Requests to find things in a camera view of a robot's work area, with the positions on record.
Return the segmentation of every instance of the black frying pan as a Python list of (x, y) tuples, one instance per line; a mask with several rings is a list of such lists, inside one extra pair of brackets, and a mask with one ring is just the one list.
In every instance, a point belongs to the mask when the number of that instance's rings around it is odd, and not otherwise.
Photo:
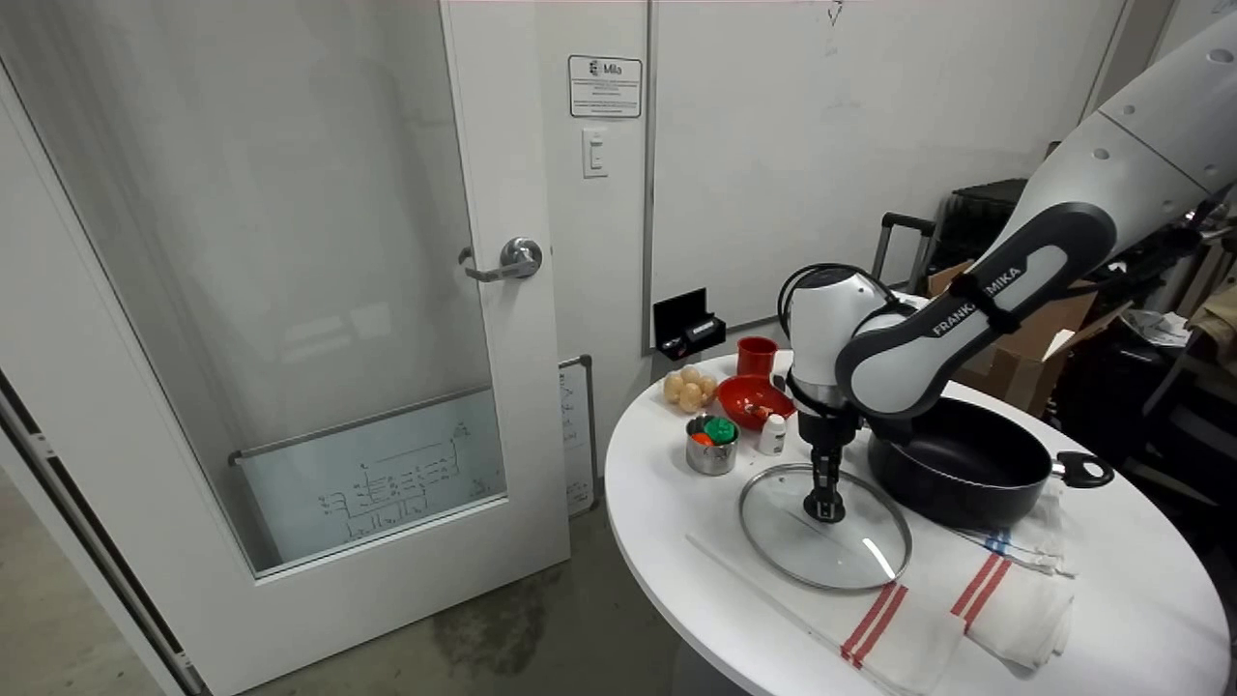
[(953, 528), (1008, 528), (1050, 470), (1066, 488), (1113, 478), (1088, 453), (1046, 455), (1016, 422), (953, 398), (939, 398), (904, 431), (876, 431), (870, 470), (896, 501)]

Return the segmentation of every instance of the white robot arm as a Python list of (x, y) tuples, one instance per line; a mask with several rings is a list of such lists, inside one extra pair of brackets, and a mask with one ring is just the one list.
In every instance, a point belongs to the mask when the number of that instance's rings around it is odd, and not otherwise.
[(1237, 11), (1086, 114), (945, 296), (904, 318), (867, 275), (802, 275), (787, 300), (796, 398), (883, 422), (926, 411), (967, 355), (1234, 178)]

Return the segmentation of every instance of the white door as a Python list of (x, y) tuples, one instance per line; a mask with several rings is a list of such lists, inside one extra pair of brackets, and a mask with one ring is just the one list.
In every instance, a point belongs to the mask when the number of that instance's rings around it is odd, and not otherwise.
[(0, 371), (211, 692), (566, 558), (534, 4), (8, 0)]

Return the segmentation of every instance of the small bowl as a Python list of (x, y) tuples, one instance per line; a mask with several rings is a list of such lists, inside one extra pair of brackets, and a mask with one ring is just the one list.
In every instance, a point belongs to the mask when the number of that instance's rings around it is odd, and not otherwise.
[(736, 430), (761, 430), (770, 415), (787, 416), (796, 404), (766, 375), (734, 375), (712, 393)]

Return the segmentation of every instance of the glass lid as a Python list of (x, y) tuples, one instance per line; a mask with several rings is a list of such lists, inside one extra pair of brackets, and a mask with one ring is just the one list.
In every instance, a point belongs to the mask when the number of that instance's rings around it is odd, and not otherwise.
[(784, 575), (825, 593), (874, 593), (900, 575), (912, 535), (874, 483), (841, 470), (841, 523), (815, 523), (802, 509), (812, 468), (770, 468), (736, 496), (736, 518), (758, 554)]

